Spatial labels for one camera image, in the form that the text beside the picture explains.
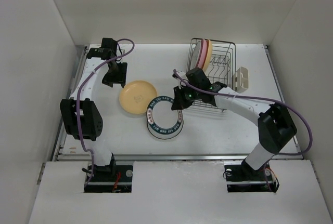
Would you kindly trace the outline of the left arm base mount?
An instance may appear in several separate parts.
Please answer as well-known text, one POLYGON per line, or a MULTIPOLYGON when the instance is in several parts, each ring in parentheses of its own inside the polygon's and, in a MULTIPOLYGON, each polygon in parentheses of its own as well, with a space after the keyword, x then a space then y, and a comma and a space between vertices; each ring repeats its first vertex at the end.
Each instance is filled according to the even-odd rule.
POLYGON ((92 179, 84 186, 85 193, 131 193, 133 165, 115 165, 112 168, 94 166, 92 179))

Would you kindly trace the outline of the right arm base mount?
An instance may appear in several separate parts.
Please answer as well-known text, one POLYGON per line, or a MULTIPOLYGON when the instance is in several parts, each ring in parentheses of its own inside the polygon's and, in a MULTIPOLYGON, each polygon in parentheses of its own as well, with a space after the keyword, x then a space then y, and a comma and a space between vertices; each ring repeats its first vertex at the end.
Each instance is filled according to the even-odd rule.
POLYGON ((241 164, 225 164, 223 177, 228 193, 270 192, 276 193, 280 183, 270 165, 259 170, 245 168, 241 164))

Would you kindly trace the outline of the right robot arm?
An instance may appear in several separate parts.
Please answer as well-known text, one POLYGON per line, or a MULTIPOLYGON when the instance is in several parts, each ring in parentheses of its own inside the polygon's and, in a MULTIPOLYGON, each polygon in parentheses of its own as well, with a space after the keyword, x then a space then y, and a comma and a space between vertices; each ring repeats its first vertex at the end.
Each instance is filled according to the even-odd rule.
POLYGON ((247 179, 257 176, 297 133, 288 108, 280 101, 242 96, 226 84, 211 83, 200 68, 186 73, 174 70, 172 76, 179 81, 174 88, 172 110, 185 110, 195 101, 201 101, 232 111, 258 128, 259 143, 241 166, 241 173, 247 179))

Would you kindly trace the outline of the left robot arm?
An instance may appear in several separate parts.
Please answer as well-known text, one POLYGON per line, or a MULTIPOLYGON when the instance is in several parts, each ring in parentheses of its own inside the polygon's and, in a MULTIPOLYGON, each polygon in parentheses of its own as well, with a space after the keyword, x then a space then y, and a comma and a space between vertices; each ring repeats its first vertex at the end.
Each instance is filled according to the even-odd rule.
POLYGON ((85 59, 82 76, 68 99, 60 103, 61 117, 66 133, 79 140, 84 152, 91 155, 91 166, 85 169, 88 178, 98 174, 109 181, 116 176, 113 154, 97 138, 103 130, 103 118, 95 103, 101 85, 113 87, 126 84, 126 56, 119 41, 103 38, 100 47, 91 48, 85 59))

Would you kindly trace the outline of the orange plate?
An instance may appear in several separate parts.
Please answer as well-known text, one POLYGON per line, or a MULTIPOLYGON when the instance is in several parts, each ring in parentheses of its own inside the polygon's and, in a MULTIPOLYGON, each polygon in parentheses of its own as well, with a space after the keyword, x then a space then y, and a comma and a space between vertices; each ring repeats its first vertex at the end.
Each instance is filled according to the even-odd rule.
POLYGON ((157 90, 151 83, 138 80, 124 86, 119 94, 119 102, 128 113, 144 114, 151 100, 157 96, 157 90))

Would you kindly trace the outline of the grey rimmed plate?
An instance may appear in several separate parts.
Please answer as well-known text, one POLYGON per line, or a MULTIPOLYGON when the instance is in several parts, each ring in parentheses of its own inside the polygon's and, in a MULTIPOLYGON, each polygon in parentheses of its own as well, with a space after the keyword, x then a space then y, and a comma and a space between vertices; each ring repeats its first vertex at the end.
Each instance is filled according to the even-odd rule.
POLYGON ((183 119, 175 119, 171 117, 162 117, 147 120, 147 128, 152 136, 161 140, 175 138, 183 130, 183 119))

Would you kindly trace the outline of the green rimmed lettered plate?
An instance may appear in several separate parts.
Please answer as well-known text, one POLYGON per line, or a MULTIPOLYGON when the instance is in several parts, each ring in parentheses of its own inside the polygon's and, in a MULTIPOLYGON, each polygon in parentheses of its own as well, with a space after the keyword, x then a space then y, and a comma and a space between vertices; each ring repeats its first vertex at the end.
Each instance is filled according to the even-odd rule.
POLYGON ((171 117, 175 119, 183 119, 181 110, 171 110, 174 99, 169 96, 158 96, 154 98, 148 105, 146 110, 146 119, 154 119, 162 117, 171 117))

